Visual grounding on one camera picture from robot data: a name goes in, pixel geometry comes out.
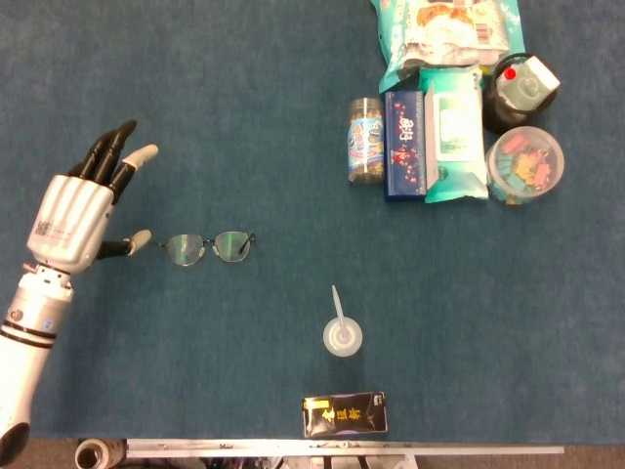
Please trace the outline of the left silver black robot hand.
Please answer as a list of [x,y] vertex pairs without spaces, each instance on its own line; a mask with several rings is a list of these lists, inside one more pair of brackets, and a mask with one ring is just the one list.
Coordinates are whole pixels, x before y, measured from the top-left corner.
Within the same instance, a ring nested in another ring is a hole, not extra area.
[[120,157],[136,126],[129,120],[104,133],[82,161],[53,177],[27,240],[36,261],[25,266],[28,271],[68,277],[84,272],[96,260],[131,256],[150,241],[148,230],[117,241],[104,239],[121,194],[159,152],[158,146],[150,144]]

